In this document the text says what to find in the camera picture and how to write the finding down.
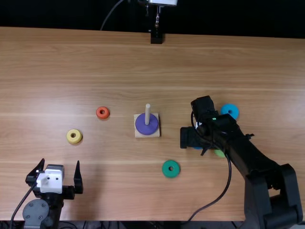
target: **wooden table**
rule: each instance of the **wooden table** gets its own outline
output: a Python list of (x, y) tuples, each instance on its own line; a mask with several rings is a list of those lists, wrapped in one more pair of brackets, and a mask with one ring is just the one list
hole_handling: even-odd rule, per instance
[[(65, 201), (62, 220), (187, 220), (228, 175), (213, 151), (180, 149), (190, 102), (204, 95), (217, 109), (236, 104), (252, 142), (294, 167), (304, 206), (304, 40), (167, 34), (151, 45), (142, 33), (0, 28), (0, 219), (45, 158), (65, 166), (67, 185), (81, 162), (84, 194)], [(160, 138), (134, 138), (133, 114), (146, 103), (160, 115)], [(97, 119), (99, 106), (108, 120)], [(66, 139), (73, 128), (83, 133), (78, 146)], [(168, 159), (181, 165), (175, 179), (162, 174)], [(234, 168), (227, 194), (194, 220), (243, 219), (244, 180)]]

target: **black background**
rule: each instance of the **black background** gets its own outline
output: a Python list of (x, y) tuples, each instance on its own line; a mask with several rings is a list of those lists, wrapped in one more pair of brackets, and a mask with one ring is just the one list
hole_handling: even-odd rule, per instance
[[(116, 0), (1, 0), (0, 26), (99, 30)], [(125, 0), (104, 30), (147, 32), (146, 8)], [(166, 33), (305, 37), (305, 0), (178, 0)]]

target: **yellow ring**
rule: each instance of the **yellow ring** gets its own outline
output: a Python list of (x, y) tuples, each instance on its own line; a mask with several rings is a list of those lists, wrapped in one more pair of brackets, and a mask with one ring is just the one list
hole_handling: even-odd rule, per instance
[(72, 129), (67, 132), (67, 140), (71, 144), (76, 144), (81, 141), (82, 134), (79, 130), (77, 129)]

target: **black cable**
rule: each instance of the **black cable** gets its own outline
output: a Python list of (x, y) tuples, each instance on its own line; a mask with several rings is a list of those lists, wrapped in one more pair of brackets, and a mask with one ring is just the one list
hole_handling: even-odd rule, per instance
[(67, 223), (67, 224), (70, 224), (72, 226), (75, 227), (75, 229), (77, 229), (77, 226), (74, 224), (74, 223), (71, 223), (71, 222), (66, 222), (66, 221), (59, 221), (60, 223)]
[(108, 20), (109, 16), (112, 14), (112, 12), (115, 10), (115, 8), (120, 5), (124, 0), (119, 0), (115, 5), (114, 7), (109, 11), (109, 13), (107, 14), (106, 18), (104, 19), (103, 23), (102, 23), (102, 26), (100, 28), (100, 30), (103, 30), (104, 28), (104, 25), (106, 23), (106, 21)]
[(11, 216), (11, 219), (10, 219), (10, 229), (13, 228), (13, 222), (14, 222), (14, 218), (15, 218), (15, 215), (17, 214), (19, 208), (21, 207), (21, 205), (23, 204), (23, 202), (25, 201), (25, 199), (29, 196), (29, 194), (33, 191), (33, 189), (35, 188), (36, 186), (36, 182), (30, 187), (30, 189), (28, 190), (28, 192), (25, 194), (25, 196), (22, 198), (22, 200), (20, 201), (20, 203), (18, 204), (18, 206), (16, 207), (13, 215)]
[(205, 205), (205, 206), (203, 206), (203, 207), (197, 209), (197, 210), (192, 214), (192, 216), (188, 219), (188, 221), (184, 222), (183, 224), (185, 224), (185, 223), (187, 223), (187, 222), (190, 222), (198, 212), (200, 212), (200, 211), (202, 211), (202, 210), (208, 208), (209, 206), (211, 206), (211, 205), (217, 203), (217, 202), (225, 195), (225, 193), (227, 192), (227, 190), (228, 190), (228, 188), (229, 188), (229, 186), (230, 186), (231, 177), (232, 177), (232, 166), (231, 166), (231, 161), (230, 161), (229, 156), (228, 156), (227, 154), (225, 154), (225, 157), (227, 158), (228, 165), (229, 165), (229, 175), (228, 175), (227, 184), (226, 184), (226, 186), (225, 186), (223, 192), (219, 195), (219, 197), (217, 197), (217, 198), (216, 198), (215, 200), (213, 200), (211, 203), (209, 203), (209, 204), (207, 204), (207, 205)]
[(233, 221), (231, 221), (231, 223), (233, 224), (233, 226), (237, 229), (237, 226), (236, 226), (236, 224), (233, 222)]

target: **purple ring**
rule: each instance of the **purple ring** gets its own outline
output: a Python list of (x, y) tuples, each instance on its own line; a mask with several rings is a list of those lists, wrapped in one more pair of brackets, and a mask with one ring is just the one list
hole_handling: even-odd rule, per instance
[(135, 127), (139, 133), (143, 135), (152, 135), (157, 131), (159, 122), (156, 116), (153, 114), (149, 115), (149, 124), (145, 125), (145, 113), (140, 114), (135, 120)]

